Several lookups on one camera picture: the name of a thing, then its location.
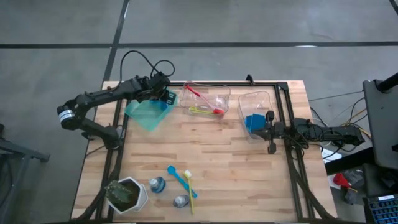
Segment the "blue utensil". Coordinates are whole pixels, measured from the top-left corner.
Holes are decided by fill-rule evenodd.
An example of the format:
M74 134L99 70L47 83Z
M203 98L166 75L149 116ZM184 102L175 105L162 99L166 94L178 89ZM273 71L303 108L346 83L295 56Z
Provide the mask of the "blue utensil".
M189 192L189 185L177 174L177 171L175 170L174 166L168 166L167 167L167 172L170 175L173 175L175 178L177 178L177 180L184 186L185 190L187 190L187 192ZM198 195L192 190L192 197L197 198Z

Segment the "red object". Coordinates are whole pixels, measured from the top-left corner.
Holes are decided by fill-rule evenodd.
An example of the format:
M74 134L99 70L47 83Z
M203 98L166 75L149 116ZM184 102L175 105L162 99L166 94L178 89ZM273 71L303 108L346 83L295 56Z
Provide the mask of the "red object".
M209 106L211 106L211 107L213 108L213 114L224 114L224 110L223 110L223 109L214 108L214 106L212 106L212 105L210 104L210 102L207 101L207 99L206 99L204 96L202 96L202 95L201 95L200 93L198 93L197 91L193 90L193 88L191 88L189 85L186 85L185 88L188 89L189 91L191 91L191 92L192 92L193 94L195 94L197 97L200 97L200 98L202 98L203 100L205 100L206 103L209 104Z
M222 109L214 109L213 110L213 114L223 114L224 113L224 110L222 110Z
M197 97L201 97L200 93L198 93L197 91L193 90L193 88L191 88L189 85L186 85L185 88L188 89L189 91L191 91Z
M333 182L343 187L351 187L351 184L349 184L348 180L344 178L342 173L336 174L335 177L333 178Z

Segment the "potted plant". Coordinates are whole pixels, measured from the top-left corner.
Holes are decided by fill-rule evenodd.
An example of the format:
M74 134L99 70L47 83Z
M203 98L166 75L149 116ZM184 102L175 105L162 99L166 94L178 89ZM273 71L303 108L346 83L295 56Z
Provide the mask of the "potted plant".
M145 186L131 177L113 180L105 190L109 205L119 214L130 210L138 212L148 201Z

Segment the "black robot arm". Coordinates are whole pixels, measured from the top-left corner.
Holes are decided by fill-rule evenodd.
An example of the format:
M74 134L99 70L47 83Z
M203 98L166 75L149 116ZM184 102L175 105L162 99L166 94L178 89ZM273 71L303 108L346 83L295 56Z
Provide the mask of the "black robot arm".
M172 105L176 95L166 89L169 84L169 78L162 72L156 73L151 78L136 76L125 82L120 82L117 87L80 94L75 99L68 100L57 108L58 117L64 129L81 129L89 135L102 138L107 149L117 149L121 140L116 128L104 127L85 118L87 111L95 106L123 99L137 100L138 102L162 100Z
M319 142L319 141L332 141L338 144L352 144L358 146L365 142L362 137L359 128L353 125L338 126L338 127L321 127L316 124L312 124L309 119L295 118L291 122L291 126L284 128L282 122L272 123L273 111L268 111L266 114L266 127L264 129L253 131L263 138L264 140L270 140L270 147L268 153L273 154L276 152L274 138L289 138L296 142L302 141L301 138L305 138L306 141Z

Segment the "blue object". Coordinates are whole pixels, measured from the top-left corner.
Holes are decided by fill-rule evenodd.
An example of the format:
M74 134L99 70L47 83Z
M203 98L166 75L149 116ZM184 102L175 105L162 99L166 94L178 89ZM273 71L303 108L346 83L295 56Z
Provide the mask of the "blue object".
M177 171L175 170L174 166L168 166L167 167L167 172L170 175L173 175L177 180L184 186L185 190L189 193L189 185L177 174ZM192 197L197 198L198 195L193 191L192 189Z
M156 177L149 181L149 185L153 193L161 193L166 187L166 180L163 177Z
M260 114L253 114L246 117L244 124L249 133L255 130L264 129L267 124L266 117Z
M371 197L364 199L366 210L373 217L373 223L398 222L398 195Z
M174 103L172 105L168 105L160 100L144 100L141 103L134 100L126 107L124 112L145 130L153 131L174 109L177 101L176 97Z

